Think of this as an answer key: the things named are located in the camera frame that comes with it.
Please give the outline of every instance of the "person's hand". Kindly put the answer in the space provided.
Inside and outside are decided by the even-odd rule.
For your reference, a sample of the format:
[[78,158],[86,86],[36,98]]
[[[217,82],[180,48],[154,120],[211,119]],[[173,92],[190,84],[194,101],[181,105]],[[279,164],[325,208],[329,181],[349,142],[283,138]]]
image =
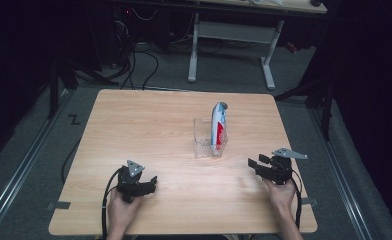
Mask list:
[[123,239],[125,230],[131,225],[136,216],[143,197],[136,197],[132,203],[122,200],[122,194],[116,189],[111,191],[108,205],[109,232],[108,239]]
[[268,179],[262,179],[270,190],[270,201],[278,217],[283,240],[302,240],[303,237],[296,227],[292,216],[292,201],[296,187],[291,180],[284,185],[276,185]]
[[276,185],[268,179],[262,179],[270,190],[270,201],[274,209],[290,211],[293,197],[296,193],[295,185],[288,180],[284,185]]

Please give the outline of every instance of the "clear plastic container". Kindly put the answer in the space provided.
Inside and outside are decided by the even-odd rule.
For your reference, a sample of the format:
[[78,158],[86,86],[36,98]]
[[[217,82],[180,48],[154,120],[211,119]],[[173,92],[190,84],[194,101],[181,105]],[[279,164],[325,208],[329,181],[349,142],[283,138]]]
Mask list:
[[211,145],[211,119],[195,118],[194,119],[194,138],[195,138],[195,157],[221,157],[225,145],[227,144],[227,126],[224,128],[221,145]]

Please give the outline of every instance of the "black cable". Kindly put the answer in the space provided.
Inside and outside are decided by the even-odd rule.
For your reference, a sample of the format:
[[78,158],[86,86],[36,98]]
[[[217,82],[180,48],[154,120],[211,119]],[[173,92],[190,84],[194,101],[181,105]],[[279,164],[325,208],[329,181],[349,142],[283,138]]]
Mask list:
[[210,53],[210,54],[216,53],[216,52],[220,51],[224,46],[224,41],[223,40],[219,40],[219,41],[220,41],[220,46],[217,49],[215,49],[214,51],[211,51],[211,52],[203,51],[199,46],[198,46],[198,50],[203,53]]
[[134,72],[134,68],[136,67],[136,54],[134,52],[134,50],[132,50],[133,53],[133,67],[132,69],[129,71],[127,78],[125,78],[125,80],[122,82],[122,85],[120,87],[120,89],[124,88],[125,83],[128,81],[128,79],[130,79],[130,84],[131,84],[131,89],[135,90],[136,88],[134,87],[133,81],[131,80],[131,75]]
[[106,240],[108,237],[108,230],[106,228],[106,203],[108,202],[108,194],[111,190],[109,190],[109,187],[111,186],[112,180],[114,177],[118,174],[120,169],[117,169],[114,174],[112,174],[111,178],[109,179],[108,185],[106,185],[105,189],[105,194],[103,195],[103,200],[102,200],[102,231],[103,231],[103,240]]
[[148,56],[151,56],[156,61],[155,70],[153,70],[153,72],[149,75],[149,77],[147,77],[146,80],[144,80],[144,82],[143,82],[142,90],[144,90],[145,87],[146,87],[147,81],[149,81],[149,79],[153,76],[153,74],[155,74],[155,72],[158,70],[159,62],[158,62],[158,59],[155,56],[153,56],[152,54],[150,54],[150,53],[146,53],[146,52],[137,52],[137,53],[142,53],[142,54],[146,54]]
[[296,224],[296,227],[298,227],[298,229],[299,229],[300,221],[301,221],[301,213],[302,213],[302,196],[301,196],[301,191],[299,191],[298,185],[295,182],[295,179],[292,178],[291,180],[292,180],[293,184],[295,185],[296,196],[298,198],[298,207],[296,209],[295,224]]
[[68,156],[64,160],[64,163],[62,164],[61,179],[62,179],[62,183],[63,184],[65,184],[65,181],[66,181],[66,178],[65,178],[65,166],[66,166],[66,163],[68,162],[68,159],[71,158],[71,155],[74,152],[74,150],[78,147],[78,144],[80,144],[80,141],[81,141],[81,138],[78,139],[77,143],[75,143],[74,147],[71,149],[71,151],[69,152]]

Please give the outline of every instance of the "desk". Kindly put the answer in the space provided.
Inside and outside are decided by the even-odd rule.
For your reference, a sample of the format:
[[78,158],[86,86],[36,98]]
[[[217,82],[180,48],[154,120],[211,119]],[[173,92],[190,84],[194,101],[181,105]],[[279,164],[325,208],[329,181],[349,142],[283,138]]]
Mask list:
[[[209,118],[219,101],[229,106],[227,146],[221,158],[195,158],[193,119]],[[142,182],[157,175],[158,183],[128,234],[278,232],[268,190],[247,159],[280,147],[290,145],[270,95],[102,90],[59,198],[71,205],[55,210],[49,231],[101,234],[106,184],[130,159],[146,167]],[[311,206],[303,205],[301,231],[316,228]]]
[[[321,4],[319,7],[312,6],[306,0],[284,0],[282,5],[269,1],[241,1],[241,0],[200,0],[200,2],[230,4],[236,6],[251,6],[259,8],[270,8],[280,11],[299,11],[305,13],[325,14],[327,9]],[[218,23],[211,21],[199,21],[199,14],[195,15],[193,28],[193,45],[190,56],[189,82],[196,81],[197,72],[197,49],[198,39],[200,37],[216,38],[224,40],[245,41],[268,44],[268,50],[265,56],[261,58],[261,66],[264,72],[265,82],[269,90],[275,89],[274,79],[271,74],[270,61],[274,53],[275,46],[280,37],[284,21],[279,20],[276,27],[255,27],[240,24]]]

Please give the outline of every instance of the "gray carpet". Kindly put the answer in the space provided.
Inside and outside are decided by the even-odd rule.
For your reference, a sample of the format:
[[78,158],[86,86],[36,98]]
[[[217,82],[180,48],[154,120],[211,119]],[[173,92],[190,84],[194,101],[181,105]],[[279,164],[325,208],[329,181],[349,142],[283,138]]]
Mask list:
[[[190,50],[186,49],[186,46],[188,45],[176,45],[168,50],[149,45],[138,47],[141,51],[147,50],[146,53],[155,55],[159,61],[158,70],[147,82],[147,90],[157,87],[278,95],[297,86],[315,52],[315,49],[304,49],[291,54],[286,49],[276,49],[271,69],[277,88],[275,91],[268,91],[259,59],[254,57],[262,52],[263,46],[251,46],[250,49],[223,47],[214,54],[209,52],[217,51],[216,46],[202,46],[196,83],[187,82]],[[132,77],[136,88],[142,85],[155,69],[155,63],[151,56],[136,53],[136,68]],[[106,69],[103,74],[109,75],[113,71]],[[50,235],[48,226],[53,210],[48,209],[48,206],[59,198],[62,191],[62,165],[80,139],[95,97],[103,88],[108,87],[94,81],[80,80],[79,88],[67,94],[70,96],[69,101],[59,113],[31,171],[0,222],[0,239],[94,239],[94,236]],[[0,154],[0,196],[46,123],[49,112],[48,98],[48,91],[45,91],[19,123],[15,134]],[[306,185],[305,190],[318,203],[313,206],[318,230],[304,234],[304,238],[359,239],[337,187],[339,183],[333,177],[329,163],[330,153],[327,151],[327,146],[331,146],[346,179],[350,182],[351,190],[368,224],[371,239],[392,239],[392,218],[353,147],[338,107],[333,105],[331,141],[324,143],[313,117],[320,109],[306,109],[303,99],[304,97],[295,97],[278,102],[278,107],[292,148],[309,156],[309,160],[299,160],[298,166]],[[76,115],[76,123],[79,124],[72,124],[73,117],[70,115]],[[73,156],[69,159],[65,174],[72,159]],[[266,234],[258,235],[255,239],[277,237]]]

